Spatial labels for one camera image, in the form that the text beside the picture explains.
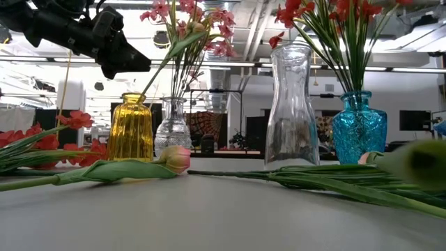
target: ceiling pipe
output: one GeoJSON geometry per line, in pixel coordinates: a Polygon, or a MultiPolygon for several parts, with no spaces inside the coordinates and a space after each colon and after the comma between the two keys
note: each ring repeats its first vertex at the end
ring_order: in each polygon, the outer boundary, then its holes
{"type": "MultiPolygon", "coordinates": [[[[259,23],[262,7],[263,7],[264,3],[265,3],[264,0],[257,1],[256,15],[254,16],[254,20],[252,21],[251,28],[249,29],[248,39],[246,41],[245,50],[243,51],[242,61],[246,61],[246,58],[248,57],[249,49],[251,47],[252,40],[254,39],[254,35],[257,30],[257,24],[259,23]]],[[[241,78],[240,78],[240,83],[238,84],[238,90],[240,90],[240,88],[242,86],[242,82],[245,78],[245,68],[242,68],[240,77],[241,78]]]]}
{"type": "MultiPolygon", "coordinates": [[[[263,37],[263,33],[265,32],[266,26],[268,25],[269,17],[271,16],[273,4],[275,4],[275,1],[269,2],[268,6],[266,7],[266,11],[265,11],[265,15],[263,16],[262,23],[260,25],[259,30],[257,31],[257,37],[256,37],[256,41],[254,43],[254,48],[252,48],[251,55],[249,56],[249,62],[252,62],[254,60],[254,57],[256,56],[257,49],[259,48],[260,41],[262,40],[262,37],[263,37]]],[[[242,89],[239,89],[239,90],[241,90],[242,92],[245,91],[245,88],[246,88],[251,76],[252,76],[252,68],[249,68],[249,73],[244,80],[242,89]]]]}

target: glass vase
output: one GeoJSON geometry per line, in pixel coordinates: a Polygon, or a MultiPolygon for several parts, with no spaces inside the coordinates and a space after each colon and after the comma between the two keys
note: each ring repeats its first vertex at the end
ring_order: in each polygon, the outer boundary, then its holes
{"type": "Polygon", "coordinates": [[[341,96],[344,111],[333,118],[333,140],[341,164],[357,164],[370,151],[384,152],[387,114],[369,107],[370,91],[341,96]]]}
{"type": "Polygon", "coordinates": [[[152,113],[138,102],[141,94],[124,93],[124,103],[114,110],[107,144],[109,160],[153,160],[152,113]]]}
{"type": "Polygon", "coordinates": [[[163,98],[166,113],[155,136],[155,155],[161,156],[162,150],[168,146],[184,146],[190,149],[192,140],[190,131],[183,116],[184,98],[163,98]]]}
{"type": "Polygon", "coordinates": [[[268,122],[265,167],[318,165],[316,119],[309,99],[311,48],[284,45],[272,54],[274,100],[268,122]]]}

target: vase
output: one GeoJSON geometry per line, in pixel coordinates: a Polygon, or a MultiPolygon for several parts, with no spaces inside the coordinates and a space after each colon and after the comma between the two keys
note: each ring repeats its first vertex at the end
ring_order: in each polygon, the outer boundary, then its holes
{"type": "Polygon", "coordinates": [[[163,98],[166,108],[161,125],[158,126],[155,136],[155,155],[160,157],[161,152],[168,146],[184,146],[190,149],[192,140],[190,131],[183,116],[184,98],[163,98]]]}
{"type": "Polygon", "coordinates": [[[143,105],[146,96],[124,93],[124,103],[114,110],[107,144],[109,160],[153,160],[152,113],[143,105]]]}
{"type": "Polygon", "coordinates": [[[306,43],[272,51],[274,99],[266,136],[267,170],[319,164],[316,119],[308,92],[311,52],[306,43]]]}
{"type": "Polygon", "coordinates": [[[387,137],[387,114],[369,107],[370,91],[341,96],[344,111],[332,122],[333,140],[341,164],[357,164],[370,151],[384,152],[387,137]]]}

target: wall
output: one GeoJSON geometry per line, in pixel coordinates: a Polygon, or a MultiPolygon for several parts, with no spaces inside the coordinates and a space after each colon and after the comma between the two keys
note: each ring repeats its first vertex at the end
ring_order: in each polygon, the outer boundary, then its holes
{"type": "MultiPolygon", "coordinates": [[[[439,63],[434,58],[430,58],[429,64],[425,68],[437,68],[439,63]]],[[[271,77],[264,77],[265,82],[271,83],[271,77]]],[[[333,77],[318,77],[318,86],[314,86],[314,78],[311,77],[309,81],[309,92],[311,94],[325,93],[324,84],[336,84],[335,94],[340,94],[342,88],[333,77]]],[[[370,100],[371,107],[381,109],[387,112],[388,128],[387,128],[387,143],[393,141],[414,140],[414,132],[403,132],[399,130],[399,111],[400,110],[426,110],[438,111],[441,107],[441,99],[438,90],[438,85],[443,84],[444,78],[442,75],[436,74],[409,74],[409,73],[366,73],[364,76],[365,89],[372,91],[373,96],[370,100]]],[[[264,86],[264,83],[259,83],[257,77],[255,83],[249,83],[250,89],[255,89],[253,86],[259,84],[264,86]]],[[[235,134],[235,128],[239,128],[240,123],[240,104],[234,105],[236,102],[232,100],[232,105],[229,107],[228,117],[228,139],[235,134]]],[[[261,116],[262,109],[270,109],[272,106],[272,91],[259,95],[243,94],[243,124],[242,128],[245,131],[246,116],[261,116]]],[[[342,101],[338,98],[318,98],[312,97],[312,107],[315,110],[342,110],[342,101]]],[[[416,138],[430,138],[431,134],[427,132],[416,132],[416,138]]]]}

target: clear glass vase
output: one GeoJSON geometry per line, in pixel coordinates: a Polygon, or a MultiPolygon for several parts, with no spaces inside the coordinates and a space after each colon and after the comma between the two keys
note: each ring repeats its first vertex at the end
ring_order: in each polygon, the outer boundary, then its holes
{"type": "Polygon", "coordinates": [[[109,160],[153,160],[152,113],[138,102],[139,93],[124,93],[124,103],[114,110],[107,144],[109,160]]]}
{"type": "Polygon", "coordinates": [[[272,54],[274,100],[266,136],[266,169],[319,165],[316,119],[309,99],[312,49],[306,43],[284,45],[272,54]]]}
{"type": "Polygon", "coordinates": [[[385,150],[387,114],[369,107],[370,91],[341,96],[344,111],[333,118],[333,140],[341,164],[357,164],[370,151],[385,150]]]}
{"type": "Polygon", "coordinates": [[[184,146],[190,149],[192,140],[190,131],[183,116],[184,98],[163,98],[166,113],[155,136],[155,155],[161,156],[162,150],[168,146],[184,146]]]}

